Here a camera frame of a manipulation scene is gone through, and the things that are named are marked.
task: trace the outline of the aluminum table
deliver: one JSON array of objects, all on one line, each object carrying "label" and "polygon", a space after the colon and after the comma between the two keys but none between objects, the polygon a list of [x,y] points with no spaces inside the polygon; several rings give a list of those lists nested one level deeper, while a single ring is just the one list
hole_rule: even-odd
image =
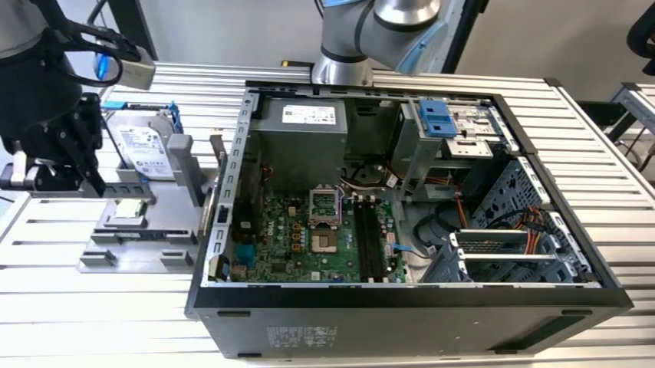
[{"label": "aluminum table", "polygon": [[[209,135],[230,145],[244,80],[304,83],[304,68],[158,64],[148,92],[116,87],[102,98],[180,106],[201,166],[216,164]],[[562,88],[541,79],[376,71],[382,88],[497,93],[508,102],[634,309],[533,357],[254,360],[258,366],[655,366],[655,192]],[[105,141],[98,161],[113,178]],[[103,200],[23,196],[0,228],[0,366],[244,366],[221,361],[182,307],[190,275],[78,274],[74,266]]]}]

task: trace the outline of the hard disk label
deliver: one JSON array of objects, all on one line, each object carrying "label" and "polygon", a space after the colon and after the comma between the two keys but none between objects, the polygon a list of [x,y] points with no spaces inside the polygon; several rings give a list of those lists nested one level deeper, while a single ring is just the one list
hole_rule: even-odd
[{"label": "hard disk label", "polygon": [[173,178],[168,156],[158,133],[144,126],[121,126],[118,128],[118,147],[136,171],[149,179]]},{"label": "hard disk label", "polygon": [[336,109],[329,106],[286,105],[282,123],[336,125]]},{"label": "hard disk label", "polygon": [[332,347],[336,339],[336,326],[268,327],[270,347]]}]

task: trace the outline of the wire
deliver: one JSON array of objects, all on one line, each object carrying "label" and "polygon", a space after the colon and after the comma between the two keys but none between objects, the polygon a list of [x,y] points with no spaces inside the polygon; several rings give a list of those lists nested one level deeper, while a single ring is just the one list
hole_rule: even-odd
[{"label": "wire", "polygon": [[646,156],[645,156],[645,160],[644,162],[641,163],[641,165],[638,166],[638,172],[641,173],[644,170],[645,170],[645,166],[648,166],[649,162],[650,162],[650,158],[652,158],[652,154],[649,153]]},{"label": "wire", "polygon": [[349,188],[354,189],[354,190],[374,190],[374,189],[385,189],[385,186],[381,186],[378,183],[373,183],[373,184],[364,184],[364,183],[360,183],[357,182],[356,180],[352,180],[349,178],[345,178],[344,176],[341,176],[340,178],[340,182],[342,182]]},{"label": "wire", "polygon": [[641,137],[641,134],[644,134],[644,131],[645,131],[645,126],[641,128],[641,131],[638,132],[638,134],[636,135],[636,138],[634,140],[632,141],[630,143],[630,146],[626,147],[626,150],[628,152],[632,151],[632,148],[634,147],[634,144],[636,144],[636,141],[638,140],[638,138]]},{"label": "wire", "polygon": [[468,227],[466,217],[464,215],[464,208],[461,207],[461,200],[458,199],[460,187],[456,186],[454,190],[457,191],[454,194],[454,202],[457,204],[458,223],[461,224],[461,228],[466,228]]},{"label": "wire", "polygon": [[441,213],[445,211],[445,205],[449,205],[450,203],[452,203],[450,201],[444,201],[437,203],[437,205],[433,207],[433,220],[446,232],[456,232],[458,230],[458,227],[450,225],[441,218]]},{"label": "wire", "polygon": [[638,155],[636,154],[636,152],[632,150],[630,146],[628,147],[625,142],[622,142],[621,140],[617,140],[616,143],[614,143],[616,146],[624,146],[625,147],[625,155],[622,155],[624,157],[626,157],[626,154],[630,153],[632,156],[634,157],[634,161],[632,164],[633,167],[640,167],[641,166],[641,158],[638,157]]},{"label": "wire", "polygon": [[500,222],[500,221],[502,221],[504,219],[508,219],[508,218],[510,218],[512,216],[516,216],[516,215],[518,215],[518,214],[521,214],[521,213],[522,213],[522,214],[525,214],[528,211],[529,211],[528,209],[517,209],[516,211],[510,211],[510,212],[505,213],[504,215],[501,215],[501,216],[496,217],[496,218],[493,219],[493,221],[490,221],[490,222],[489,222],[489,224],[486,225],[486,227],[485,227],[485,228],[490,228],[490,226],[493,226],[493,224],[494,224],[496,222]]},{"label": "wire", "polygon": [[412,253],[416,257],[418,257],[420,259],[429,259],[429,257],[425,257],[424,255],[420,255],[418,253],[416,253],[414,251],[408,251],[405,249],[398,249],[398,251],[405,251],[408,253]]},{"label": "wire", "polygon": [[105,56],[109,56],[113,61],[117,64],[118,70],[116,73],[116,76],[109,79],[109,80],[97,80],[97,79],[89,79],[86,77],[79,77],[75,74],[70,74],[66,71],[61,71],[59,69],[54,69],[63,77],[66,77],[69,80],[74,81],[78,84],[83,84],[85,86],[89,87],[110,87],[113,84],[118,83],[118,80],[122,77],[122,61],[118,58],[117,54],[114,51],[112,51],[110,48],[102,47],[98,44],[91,44],[89,42],[85,43],[85,48],[74,50],[74,51],[91,51],[95,54],[102,54]]},{"label": "wire", "polygon": [[94,19],[98,17],[99,12],[102,11],[103,4],[106,4],[106,0],[97,0],[94,3],[93,9],[90,10],[90,14],[85,23],[87,25],[93,25]]},{"label": "wire", "polygon": [[528,230],[528,240],[525,242],[525,251],[522,252],[524,255],[529,254],[529,243],[532,242],[532,231]]},{"label": "wire", "polygon": [[314,0],[316,11],[318,12],[320,18],[322,18],[322,1]]}]

